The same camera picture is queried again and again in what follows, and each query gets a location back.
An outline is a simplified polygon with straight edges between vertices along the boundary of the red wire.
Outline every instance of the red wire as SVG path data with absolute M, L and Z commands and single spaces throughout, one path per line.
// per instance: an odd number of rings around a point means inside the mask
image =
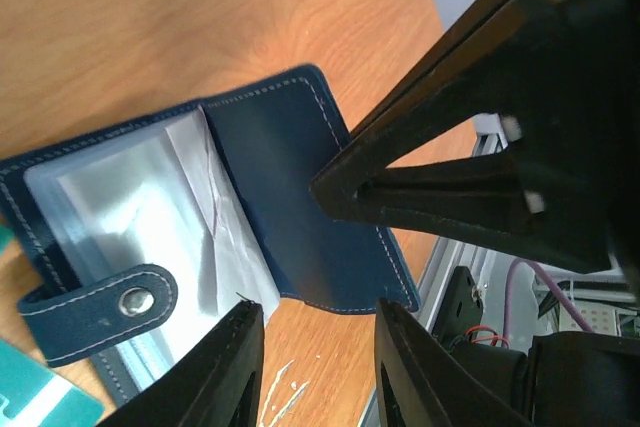
M 476 337 L 475 339 L 473 339 L 471 341 L 472 344 L 478 343 L 478 342 L 486 342 L 491 340 L 491 345 L 495 345 L 494 342 L 497 342 L 498 340 L 502 342 L 502 345 L 504 347 L 506 347 L 507 349 L 509 349 L 509 341 L 507 339 L 505 339 L 502 335 L 491 335 L 491 336 L 487 336 L 487 337 Z
M 464 335 L 466 337 L 467 335 L 469 335 L 469 334 L 471 334 L 473 332 L 477 332 L 478 330 L 487 330 L 489 332 L 492 332 L 493 335 L 498 335 L 498 332 L 496 332 L 494 329 L 492 329 L 488 325 L 474 325 L 469 330 L 467 330 Z

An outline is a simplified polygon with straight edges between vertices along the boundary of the silver metal snap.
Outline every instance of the silver metal snap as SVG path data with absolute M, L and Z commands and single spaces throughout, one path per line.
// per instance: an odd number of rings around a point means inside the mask
M 118 307 L 127 317 L 138 317 L 149 312 L 154 302 L 151 292 L 142 287 L 134 287 L 122 293 Z

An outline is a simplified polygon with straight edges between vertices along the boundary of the card holder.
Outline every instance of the card holder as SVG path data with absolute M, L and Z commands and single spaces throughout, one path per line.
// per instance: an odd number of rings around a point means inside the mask
M 349 140 L 305 65 L 1 161 L 0 209 L 44 282 L 19 310 L 49 365 L 91 357 L 121 404 L 241 297 L 267 319 L 281 296 L 416 311 L 390 231 L 329 219 L 310 194 Z

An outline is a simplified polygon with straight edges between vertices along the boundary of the wooden surface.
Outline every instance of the wooden surface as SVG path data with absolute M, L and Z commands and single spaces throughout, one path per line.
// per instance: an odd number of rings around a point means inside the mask
M 257 80 L 320 66 L 350 128 L 441 33 L 432 0 L 0 0 L 0 157 Z M 470 125 L 407 162 L 467 156 Z M 433 238 L 397 232 L 417 278 Z M 39 283 L 14 243 L 0 257 L 0 337 L 41 358 L 15 310 Z M 374 382 L 373 317 L 283 301 L 266 332 L 265 426 L 355 426 Z M 58 369 L 112 404 L 88 362 Z

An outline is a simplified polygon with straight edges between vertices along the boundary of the wallet strap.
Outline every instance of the wallet strap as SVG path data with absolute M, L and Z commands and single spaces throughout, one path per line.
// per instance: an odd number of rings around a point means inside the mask
M 18 311 L 47 364 L 57 367 L 162 325 L 177 298 L 173 276 L 144 264 L 54 297 L 39 287 L 18 303 Z

